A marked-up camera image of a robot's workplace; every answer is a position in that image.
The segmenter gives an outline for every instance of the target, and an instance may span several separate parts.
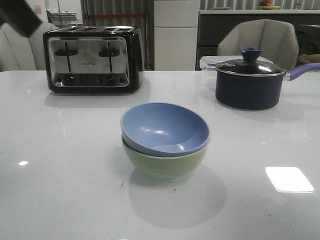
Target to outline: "stacked bowls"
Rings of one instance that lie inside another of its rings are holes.
[[[136,168],[160,178],[176,178],[203,160],[210,133],[193,111],[170,103],[149,102],[121,117],[124,150]]]

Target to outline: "gray chair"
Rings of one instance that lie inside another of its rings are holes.
[[[296,66],[299,54],[294,26],[270,19],[246,21],[235,26],[219,44],[217,55],[241,55],[241,47],[263,48],[261,57],[288,70]]]
[[[52,23],[43,22],[27,38],[4,23],[0,27],[0,71],[45,70],[43,33],[54,29]]]

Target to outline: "white countertop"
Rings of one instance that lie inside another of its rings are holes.
[[[200,14],[320,14],[320,10],[296,10],[296,9],[276,9],[276,10],[200,10]]]
[[[63,95],[45,71],[1,72],[0,239],[319,240],[320,73],[283,82],[262,111],[222,106],[213,82],[149,71],[133,94]],[[145,102],[208,123],[194,172],[160,181],[129,162],[120,118]],[[299,168],[314,191],[279,192],[266,167]]]

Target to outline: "toaster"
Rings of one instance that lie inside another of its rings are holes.
[[[143,82],[138,27],[70,26],[45,32],[43,46],[55,93],[133,93]]]

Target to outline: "bowl rim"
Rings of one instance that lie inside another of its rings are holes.
[[[200,148],[198,151],[194,151],[194,152],[191,152],[189,154],[185,154],[185,155],[181,155],[181,156],[153,156],[153,155],[148,155],[148,154],[145,154],[143,152],[140,152],[140,151],[137,151],[135,149],[133,149],[132,147],[130,147],[126,141],[124,140],[123,136],[121,136],[121,140],[122,140],[122,144],[125,148],[135,152],[136,154],[140,155],[140,156],[146,156],[150,159],[155,159],[155,160],[180,160],[180,159],[183,159],[183,158],[187,158],[187,157],[192,157],[194,155],[197,155],[199,152],[202,152],[202,151],[205,151],[206,148],[208,147],[209,145],[209,142],[208,141],[202,148]]]
[[[199,119],[201,119],[203,121],[204,125],[206,126],[207,136],[206,136],[205,140],[200,145],[197,145],[196,147],[193,147],[193,148],[189,149],[188,151],[179,151],[179,152],[178,151],[160,151],[160,150],[155,150],[155,149],[152,149],[150,147],[145,146],[144,144],[141,144],[139,142],[134,141],[132,139],[132,137],[128,135],[128,132],[123,127],[124,118],[125,118],[126,114],[129,111],[132,111],[133,109],[141,107],[141,106],[144,106],[144,105],[152,105],[152,104],[170,105],[170,106],[174,106],[174,107],[185,109],[185,110],[193,113],[195,116],[197,116]],[[167,158],[167,157],[181,157],[181,156],[189,155],[191,153],[197,152],[198,150],[202,149],[206,144],[208,144],[209,139],[210,139],[210,128],[209,128],[209,125],[207,124],[207,122],[199,114],[195,113],[194,111],[192,111],[192,110],[190,110],[190,109],[188,109],[188,108],[186,108],[184,106],[177,105],[177,104],[174,104],[174,103],[168,103],[168,102],[152,101],[152,102],[145,102],[145,103],[138,104],[138,105],[135,105],[133,107],[130,107],[121,116],[120,126],[121,126],[121,130],[122,130],[122,134],[125,134],[126,138],[128,138],[130,141],[134,142],[138,146],[142,147],[143,149],[150,150],[150,152],[153,153],[153,155],[150,155],[150,154],[147,154],[147,153],[143,152],[143,154],[145,154],[147,156],[155,156],[155,157]]]

